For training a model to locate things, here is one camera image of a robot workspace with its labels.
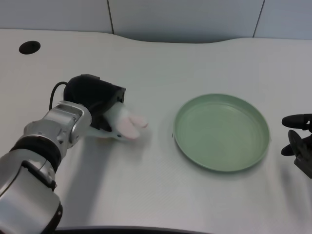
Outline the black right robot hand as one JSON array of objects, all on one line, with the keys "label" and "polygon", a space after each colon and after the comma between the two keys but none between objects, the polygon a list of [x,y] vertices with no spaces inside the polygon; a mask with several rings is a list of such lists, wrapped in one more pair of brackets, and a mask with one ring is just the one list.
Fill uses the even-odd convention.
[{"label": "black right robot hand", "polygon": [[[312,133],[312,115],[298,114],[284,117],[282,125],[288,128],[308,130]],[[281,150],[283,156],[295,156],[294,164],[310,179],[312,178],[312,135],[301,138],[294,131],[288,131],[289,145]]]}]

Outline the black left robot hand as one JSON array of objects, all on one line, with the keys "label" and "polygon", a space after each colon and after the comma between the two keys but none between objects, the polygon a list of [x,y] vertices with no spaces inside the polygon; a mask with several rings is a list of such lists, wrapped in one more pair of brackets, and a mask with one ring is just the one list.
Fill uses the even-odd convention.
[{"label": "black left robot hand", "polygon": [[63,99],[86,107],[91,116],[91,127],[112,131],[112,126],[103,116],[115,103],[124,102],[126,89],[85,74],[74,77],[67,83]]}]

